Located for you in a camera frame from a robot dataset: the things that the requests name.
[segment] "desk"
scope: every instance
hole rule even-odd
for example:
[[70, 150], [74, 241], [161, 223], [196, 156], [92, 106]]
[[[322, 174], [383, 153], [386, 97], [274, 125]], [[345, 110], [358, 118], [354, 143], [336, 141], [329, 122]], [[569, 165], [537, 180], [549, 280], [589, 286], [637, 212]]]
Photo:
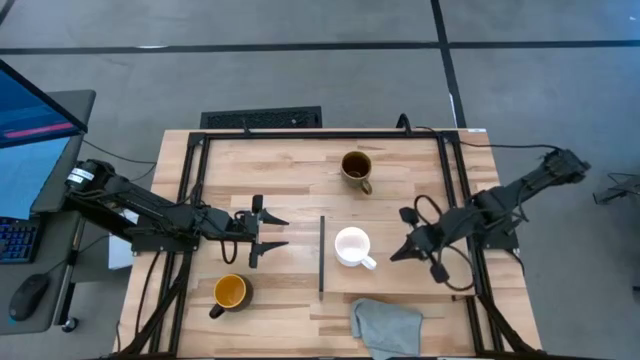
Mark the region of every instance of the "desk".
[[[176, 200], [188, 134], [188, 131], [167, 131], [163, 139], [152, 191], [170, 200]], [[467, 142], [488, 143], [486, 133], [463, 130], [460, 136]], [[340, 180], [339, 161], [342, 155], [355, 149], [372, 157], [374, 194], [371, 197], [345, 188]], [[447, 208], [437, 154], [435, 143], [428, 140], [212, 142], [203, 200], [233, 213], [249, 208], [253, 194], [264, 194], [264, 205], [270, 213], [290, 221], [291, 225], [265, 225], [261, 227], [261, 240], [287, 240], [290, 244], [270, 251], [260, 258], [257, 269], [249, 269], [248, 250], [242, 245], [238, 260], [226, 265], [218, 242], [201, 241], [191, 266], [178, 356], [368, 356], [362, 342], [351, 337], [349, 324], [350, 303], [363, 296], [421, 311], [425, 316], [423, 356], [473, 354], [464, 301], [452, 301], [451, 291], [433, 282], [426, 264], [387, 263], [392, 251], [404, 242], [407, 232], [406, 226], [401, 227], [400, 207], [411, 206], [416, 194], [427, 193], [443, 209]], [[464, 156], [472, 192], [498, 184], [490, 149], [464, 147]], [[198, 158], [196, 151], [194, 163]], [[449, 159], [450, 166], [454, 167], [453, 156]], [[191, 184], [196, 171], [197, 166], [192, 168]], [[455, 171], [453, 174], [459, 188]], [[456, 197], [462, 198], [459, 191]], [[435, 219], [435, 214], [426, 206], [423, 211], [427, 218]], [[318, 296], [320, 215], [325, 215], [327, 221], [322, 301]], [[366, 273], [363, 269], [332, 266], [332, 236], [346, 225], [362, 226], [370, 233], [379, 269]], [[463, 249], [461, 243], [456, 245]], [[485, 253], [497, 306], [525, 341], [539, 347], [519, 265], [504, 252]], [[469, 270], [455, 256], [448, 255], [444, 261], [452, 273], [452, 282], [463, 284], [469, 279]], [[140, 295], [152, 258], [153, 254], [143, 254], [134, 261], [120, 318], [123, 344], [133, 337]], [[157, 303], [162, 268], [156, 265], [152, 272], [143, 322]], [[399, 269], [408, 273], [391, 277], [394, 271], [400, 272]], [[350, 270], [349, 277], [358, 281], [345, 283], [346, 270]], [[213, 304], [213, 287], [220, 276], [231, 272], [245, 274], [253, 282], [253, 303], [244, 312], [211, 320], [208, 312]], [[479, 312], [485, 346], [488, 346], [489, 331], [481, 306]], [[170, 310], [165, 321], [170, 321], [172, 316]], [[170, 326], [165, 325], [161, 349], [166, 349], [169, 331]]]
[[[80, 121], [88, 123], [96, 96], [93, 90], [60, 91], [49, 93], [49, 96]], [[49, 270], [69, 254], [74, 244], [78, 226], [81, 223], [80, 214], [54, 212], [60, 210], [62, 206], [64, 181], [73, 169], [81, 143], [81, 135], [69, 140], [40, 195], [31, 207], [32, 212], [43, 213], [45, 220], [42, 242], [35, 261], [32, 264], [0, 265], [0, 283], [3, 288], [0, 296], [0, 335], [41, 332], [51, 326], [68, 270], [65, 266], [58, 266], [49, 273], [49, 288], [29, 319], [22, 322], [10, 321], [7, 309], [13, 293], [29, 275]]]

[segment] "keyboard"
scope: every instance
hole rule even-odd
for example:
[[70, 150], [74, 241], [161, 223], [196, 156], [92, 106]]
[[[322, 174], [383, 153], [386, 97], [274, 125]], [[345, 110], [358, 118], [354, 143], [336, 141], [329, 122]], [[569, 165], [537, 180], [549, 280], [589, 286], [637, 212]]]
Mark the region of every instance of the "keyboard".
[[0, 217], [0, 264], [28, 264], [40, 245], [40, 220]]

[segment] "gray cloth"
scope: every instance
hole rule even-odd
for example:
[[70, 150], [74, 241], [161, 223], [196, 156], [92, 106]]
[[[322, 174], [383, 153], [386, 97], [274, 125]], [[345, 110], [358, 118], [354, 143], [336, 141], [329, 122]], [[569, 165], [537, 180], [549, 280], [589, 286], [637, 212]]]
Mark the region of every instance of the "gray cloth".
[[351, 304], [351, 333], [362, 338], [374, 360], [420, 356], [422, 314], [370, 299]]

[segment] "wooden table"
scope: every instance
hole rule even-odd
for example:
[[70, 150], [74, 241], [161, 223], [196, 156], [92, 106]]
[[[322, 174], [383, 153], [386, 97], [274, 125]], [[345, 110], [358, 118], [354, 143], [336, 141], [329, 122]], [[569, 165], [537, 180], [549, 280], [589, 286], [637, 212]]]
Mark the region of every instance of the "wooden table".
[[[165, 132], [151, 189], [174, 201], [188, 134], [186, 130]], [[460, 136], [477, 144], [489, 141], [484, 132], [461, 130]], [[356, 149], [366, 152], [373, 161], [374, 194], [368, 197], [346, 187], [340, 180], [341, 157]], [[491, 150], [467, 146], [463, 146], [463, 150], [471, 191], [497, 185]], [[452, 150], [448, 151], [456, 197], [460, 201], [455, 161]], [[197, 152], [194, 164], [199, 157]], [[215, 140], [208, 162], [203, 200], [233, 213], [249, 209], [252, 195], [264, 194], [264, 205], [269, 212], [291, 225], [264, 225], [261, 240], [289, 241], [290, 244], [268, 252], [260, 258], [257, 269], [249, 269], [247, 247], [240, 245], [236, 262], [226, 265], [221, 258], [220, 243], [202, 240], [191, 267], [178, 356], [368, 356], [362, 341], [353, 339], [350, 332], [350, 304], [360, 297], [421, 311], [425, 317], [423, 356], [474, 354], [464, 301], [452, 301], [451, 290], [433, 281], [427, 264], [415, 260], [391, 264], [388, 260], [402, 245], [408, 230], [400, 221], [398, 209], [412, 206], [418, 194], [429, 194], [443, 209], [447, 208], [435, 141]], [[194, 166], [191, 184], [196, 171]], [[428, 206], [421, 205], [420, 210], [428, 219], [437, 219]], [[321, 215], [326, 216], [322, 301], [318, 296]], [[346, 226], [361, 227], [370, 235], [372, 256], [378, 261], [378, 269], [368, 271], [363, 267], [337, 265], [333, 238]], [[456, 246], [466, 251], [464, 241], [457, 242]], [[485, 256], [498, 308], [525, 341], [539, 348], [520, 266], [503, 251], [485, 251]], [[452, 283], [467, 284], [471, 276], [464, 260], [453, 252], [443, 257]], [[152, 258], [153, 254], [143, 254], [135, 259], [120, 319], [123, 344], [133, 337], [142, 286]], [[157, 303], [163, 263], [164, 254], [152, 273], [142, 323]], [[213, 287], [218, 278], [228, 273], [244, 274], [252, 281], [253, 303], [241, 313], [224, 314], [211, 320], [208, 313], [213, 305]], [[478, 309], [485, 347], [489, 347], [486, 315], [479, 303]], [[170, 309], [165, 324], [171, 323], [172, 316]], [[163, 327], [161, 349], [168, 345], [169, 330], [170, 326]]]

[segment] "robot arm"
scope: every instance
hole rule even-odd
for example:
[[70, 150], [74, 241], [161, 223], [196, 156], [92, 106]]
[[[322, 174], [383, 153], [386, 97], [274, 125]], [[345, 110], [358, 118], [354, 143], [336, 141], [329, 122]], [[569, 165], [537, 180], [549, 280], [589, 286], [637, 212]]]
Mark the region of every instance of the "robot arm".
[[[287, 242], [261, 243], [259, 224], [288, 225], [262, 207], [262, 195], [253, 197], [252, 209], [232, 218], [226, 211], [193, 199], [171, 202], [117, 175], [113, 166], [98, 160], [81, 161], [66, 181], [69, 207], [90, 221], [132, 243], [133, 251], [194, 251], [200, 237], [207, 240], [251, 243], [249, 265], [258, 256]], [[194, 191], [200, 191], [198, 185]], [[139, 215], [137, 224], [120, 215], [128, 209]]]
[[542, 164], [529, 174], [507, 186], [496, 186], [473, 195], [463, 207], [450, 209], [435, 224], [418, 225], [417, 210], [402, 208], [400, 217], [413, 230], [404, 245], [391, 256], [391, 261], [431, 260], [431, 274], [437, 283], [443, 283], [449, 275], [434, 254], [472, 234], [490, 237], [513, 232], [523, 220], [514, 210], [523, 202], [549, 186], [582, 181], [589, 168], [588, 163], [570, 150], [556, 149], [545, 155]]

